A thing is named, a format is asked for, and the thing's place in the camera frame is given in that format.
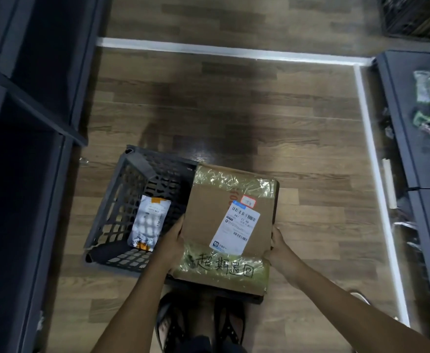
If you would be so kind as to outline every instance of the white floor line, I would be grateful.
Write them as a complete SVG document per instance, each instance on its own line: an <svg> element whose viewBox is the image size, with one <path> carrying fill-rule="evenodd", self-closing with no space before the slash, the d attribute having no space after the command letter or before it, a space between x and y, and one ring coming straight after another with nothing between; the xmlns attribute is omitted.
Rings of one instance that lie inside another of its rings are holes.
<svg viewBox="0 0 430 353"><path fill-rule="evenodd" d="M229 48L201 45L187 45L183 43L145 41L140 39L99 38L99 47L138 49L144 51L176 52L192 54L210 54L225 57L249 58L267 61L303 62L336 65L369 66L373 58L347 57L342 55L313 54L264 51L260 49Z"/></svg>
<svg viewBox="0 0 430 353"><path fill-rule="evenodd" d="M399 320L401 323L410 327L409 314L406 305L405 290L401 273L398 266L398 257L396 249L394 248L393 232L388 216L388 207L383 188L382 176L380 174L380 167L376 155L376 148L373 142L373 133L371 129L370 114L367 107L367 99L365 97L364 81L362 78L362 71L359 65L354 65L354 74L356 77L357 93L359 97L360 110L362 113L362 120L364 122L365 139L367 142L368 154L371 160L371 167L373 172L373 180L375 182L375 190L378 197L378 206L380 210L380 218L382 220L383 233L385 235L385 243L387 246L388 260L390 263L391 277L393 279L394 293L396 296L396 303L398 305Z"/></svg>

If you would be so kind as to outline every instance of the dark pants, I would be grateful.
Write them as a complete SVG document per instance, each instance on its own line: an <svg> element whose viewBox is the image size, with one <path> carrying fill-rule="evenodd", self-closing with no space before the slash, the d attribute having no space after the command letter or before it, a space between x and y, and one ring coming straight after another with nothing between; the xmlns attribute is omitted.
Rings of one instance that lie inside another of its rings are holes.
<svg viewBox="0 0 430 353"><path fill-rule="evenodd" d="M210 339L206 336L194 337L183 344L176 350L177 353L213 353L214 349L210 344ZM240 344L223 342L220 347L220 353L246 353L246 350Z"/></svg>

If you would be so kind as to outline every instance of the person's right arm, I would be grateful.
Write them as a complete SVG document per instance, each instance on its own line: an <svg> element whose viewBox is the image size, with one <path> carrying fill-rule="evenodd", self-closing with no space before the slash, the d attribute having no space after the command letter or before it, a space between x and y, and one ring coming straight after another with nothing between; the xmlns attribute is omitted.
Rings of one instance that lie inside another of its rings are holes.
<svg viewBox="0 0 430 353"><path fill-rule="evenodd" d="M302 290L359 353L430 353L430 340L378 309L353 297L306 265L272 228L265 258L287 281Z"/></svg>

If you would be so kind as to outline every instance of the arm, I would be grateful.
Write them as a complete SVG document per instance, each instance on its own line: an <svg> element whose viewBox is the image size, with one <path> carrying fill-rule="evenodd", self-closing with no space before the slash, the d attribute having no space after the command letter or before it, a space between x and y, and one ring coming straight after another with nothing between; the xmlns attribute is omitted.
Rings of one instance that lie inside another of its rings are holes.
<svg viewBox="0 0 430 353"><path fill-rule="evenodd" d="M179 236L183 216L159 241L150 261L121 308L109 322L91 353L149 352L161 291L168 271L184 250Z"/></svg>
<svg viewBox="0 0 430 353"><path fill-rule="evenodd" d="M353 297L306 265L272 228L273 248L265 253L287 281L302 290L360 353L430 353L430 340Z"/></svg>

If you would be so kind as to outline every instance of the black sandal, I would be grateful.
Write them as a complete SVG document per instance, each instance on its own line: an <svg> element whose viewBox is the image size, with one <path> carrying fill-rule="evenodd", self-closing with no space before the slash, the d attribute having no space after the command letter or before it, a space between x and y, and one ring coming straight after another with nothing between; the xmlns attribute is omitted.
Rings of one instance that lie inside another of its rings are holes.
<svg viewBox="0 0 430 353"><path fill-rule="evenodd" d="M156 338L158 338L159 347L162 352L172 353L176 347L187 339L187 309L180 304L181 300L173 292L167 293L160 301L158 313L156 315ZM178 314L182 314L183 326L179 326ZM171 324L167 331L166 339L161 343L159 338L159 327L162 322L169 316Z"/></svg>
<svg viewBox="0 0 430 353"><path fill-rule="evenodd" d="M223 309L225 309L225 322L223 324L221 331L219 331L220 320L221 320ZM242 320L243 330L241 332L241 338L239 338L238 335L236 334L235 329L231 324L230 316L238 317L239 319ZM216 342L217 342L218 349L220 349L223 342L227 338L230 338L230 340L234 344L243 344L244 332L246 327L246 315L245 315L244 305L242 302L230 300L229 298L217 297L215 299L214 321L215 321Z"/></svg>

